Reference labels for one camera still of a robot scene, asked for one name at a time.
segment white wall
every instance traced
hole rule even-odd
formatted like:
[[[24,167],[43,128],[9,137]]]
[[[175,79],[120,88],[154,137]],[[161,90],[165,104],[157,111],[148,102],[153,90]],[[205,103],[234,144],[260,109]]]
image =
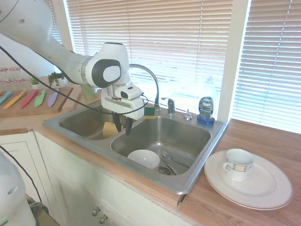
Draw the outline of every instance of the white wall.
[[[47,60],[31,49],[0,34],[0,45],[11,54],[20,64],[37,77],[47,76],[54,72],[54,67]],[[0,67],[17,66],[4,52],[0,50]]]

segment blue bottle cap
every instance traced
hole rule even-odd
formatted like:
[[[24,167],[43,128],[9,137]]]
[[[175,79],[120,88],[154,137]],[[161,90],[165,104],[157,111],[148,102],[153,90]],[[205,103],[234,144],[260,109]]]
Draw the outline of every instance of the blue bottle cap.
[[[197,119],[199,123],[207,126],[212,126],[215,121],[214,117],[212,117],[211,119],[204,119],[200,114],[198,114]]]

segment faucet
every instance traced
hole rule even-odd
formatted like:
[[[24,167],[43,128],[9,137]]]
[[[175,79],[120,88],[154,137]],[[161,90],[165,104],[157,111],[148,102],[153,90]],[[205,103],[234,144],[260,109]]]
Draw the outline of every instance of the faucet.
[[[167,103],[167,105],[168,105],[167,114],[168,114],[169,116],[175,115],[174,100],[171,99],[171,98],[167,98],[167,97],[162,97],[161,99],[162,99],[162,100],[168,99],[168,103]]]
[[[148,69],[147,67],[142,66],[142,65],[130,64],[130,67],[136,67],[136,68],[143,69],[143,70],[147,71],[153,77],[153,79],[155,80],[156,86],[157,86],[155,108],[156,108],[156,111],[161,111],[160,104],[159,104],[159,83],[158,83],[158,79],[157,79],[156,75],[150,69]]]

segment dish soap bottle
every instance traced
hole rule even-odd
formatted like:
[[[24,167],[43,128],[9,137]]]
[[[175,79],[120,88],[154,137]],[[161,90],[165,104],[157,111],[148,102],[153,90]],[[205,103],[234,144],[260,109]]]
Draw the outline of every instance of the dish soap bottle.
[[[198,122],[205,125],[213,125],[215,118],[213,113],[213,99],[211,97],[203,97],[198,104]]]

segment white bowl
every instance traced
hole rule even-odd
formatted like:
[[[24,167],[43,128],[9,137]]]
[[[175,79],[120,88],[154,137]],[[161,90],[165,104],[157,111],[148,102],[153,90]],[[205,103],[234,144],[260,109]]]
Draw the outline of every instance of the white bowl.
[[[156,168],[160,163],[159,156],[150,150],[133,151],[128,158],[150,169]]]

